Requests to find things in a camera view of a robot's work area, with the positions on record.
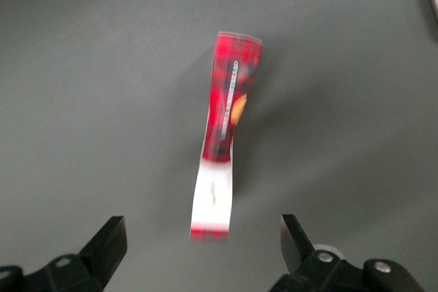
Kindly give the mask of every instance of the orange logo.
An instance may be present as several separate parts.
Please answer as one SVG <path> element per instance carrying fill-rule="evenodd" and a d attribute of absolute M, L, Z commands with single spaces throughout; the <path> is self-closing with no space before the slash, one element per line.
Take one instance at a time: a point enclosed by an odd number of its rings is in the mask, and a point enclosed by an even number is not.
<path fill-rule="evenodd" d="M 233 104 L 233 109 L 231 110 L 231 124 L 236 125 L 239 122 L 240 116 L 244 111 L 246 104 L 246 94 L 239 97 Z"/>

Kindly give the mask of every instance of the plaid pattern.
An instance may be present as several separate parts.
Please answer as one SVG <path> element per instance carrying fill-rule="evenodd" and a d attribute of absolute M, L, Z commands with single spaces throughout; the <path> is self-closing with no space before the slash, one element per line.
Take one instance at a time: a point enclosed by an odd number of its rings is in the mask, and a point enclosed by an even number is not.
<path fill-rule="evenodd" d="M 231 123 L 234 102 L 248 94 L 259 63 L 261 41 L 240 34 L 219 33 L 211 72 L 209 117 L 202 157 L 215 162 L 230 161 L 235 125 Z M 230 85 L 237 62 L 237 77 L 231 108 L 227 109 Z"/>

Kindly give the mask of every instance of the red plaid packet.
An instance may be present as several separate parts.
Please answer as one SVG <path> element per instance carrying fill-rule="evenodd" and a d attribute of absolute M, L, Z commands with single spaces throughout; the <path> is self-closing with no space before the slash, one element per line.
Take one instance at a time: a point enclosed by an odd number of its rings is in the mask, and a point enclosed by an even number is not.
<path fill-rule="evenodd" d="M 219 32 L 211 72 L 209 116 L 202 158 L 231 160 L 234 130 L 259 64 L 261 41 L 242 34 Z"/>

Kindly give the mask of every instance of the gray surface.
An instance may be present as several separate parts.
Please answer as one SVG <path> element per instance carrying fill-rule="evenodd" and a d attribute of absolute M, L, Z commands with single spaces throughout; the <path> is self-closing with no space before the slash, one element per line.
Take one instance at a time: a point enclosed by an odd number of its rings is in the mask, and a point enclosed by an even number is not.
<path fill-rule="evenodd" d="M 31 272 L 114 214 L 107 291 L 267 291 L 281 213 L 354 265 L 438 286 L 438 42 L 428 0 L 0 0 L 0 259 Z M 188 240 L 220 30 L 264 49 L 230 240 Z"/>

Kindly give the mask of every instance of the bolt head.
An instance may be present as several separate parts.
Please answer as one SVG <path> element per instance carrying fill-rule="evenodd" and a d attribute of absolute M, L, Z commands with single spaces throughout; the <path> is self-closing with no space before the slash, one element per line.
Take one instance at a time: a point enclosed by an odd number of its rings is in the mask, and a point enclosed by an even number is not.
<path fill-rule="evenodd" d="M 328 254 L 327 252 L 321 252 L 318 253 L 318 258 L 323 262 L 323 263 L 331 263 L 333 261 L 333 256 L 331 256 L 330 254 Z"/>
<path fill-rule="evenodd" d="M 0 280 L 7 278 L 10 274 L 11 274 L 11 272 L 9 270 L 0 271 Z"/>
<path fill-rule="evenodd" d="M 387 263 L 384 263 L 382 261 L 377 261 L 374 264 L 374 268 L 379 270 L 379 272 L 385 273 L 385 274 L 389 274 L 391 272 L 391 267 Z"/>
<path fill-rule="evenodd" d="M 56 267 L 63 267 L 63 266 L 67 266 L 69 263 L 70 263 L 70 259 L 62 258 L 55 264 L 55 266 Z"/>

